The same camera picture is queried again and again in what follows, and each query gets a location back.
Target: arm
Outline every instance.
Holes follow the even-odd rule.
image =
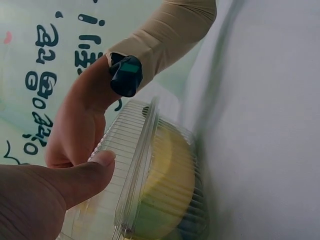
[[[46,147],[47,165],[66,168],[85,163],[103,137],[105,111],[121,98],[111,88],[111,53],[139,59],[140,90],[195,46],[215,17],[215,0],[166,0],[140,29],[107,50],[106,57],[79,76],[62,102]]]
[[[146,23],[106,52],[133,55],[142,63],[139,89],[188,53],[216,19],[215,0],[165,0]]]

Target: beige sleeve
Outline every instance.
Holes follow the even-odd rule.
[[[139,89],[189,52],[216,19],[216,0],[165,0],[146,23],[106,51],[132,55],[142,63]]]

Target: forearm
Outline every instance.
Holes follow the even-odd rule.
[[[141,89],[207,34],[216,13],[215,0],[165,0],[143,26],[107,50],[109,65],[111,53],[137,57],[142,63]]]
[[[133,55],[140,60],[143,75],[140,90],[207,34],[216,12],[215,0],[165,0],[143,26],[109,48],[106,57],[98,59],[79,76],[67,99],[80,98],[88,108],[105,111],[121,97],[110,87],[111,53]]]

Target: plastic container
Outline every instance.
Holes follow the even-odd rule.
[[[129,101],[98,151],[116,153],[110,184],[67,211],[59,240],[198,240],[207,228],[205,198],[190,132],[151,104]]]

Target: ridged plastic edge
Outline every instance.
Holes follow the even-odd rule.
[[[157,128],[159,98],[154,97],[133,154],[128,175],[115,210],[115,230],[112,240],[119,240],[121,235],[130,235],[134,231],[134,221],[139,211],[139,199],[143,193],[143,183],[146,180],[150,160],[150,143]]]

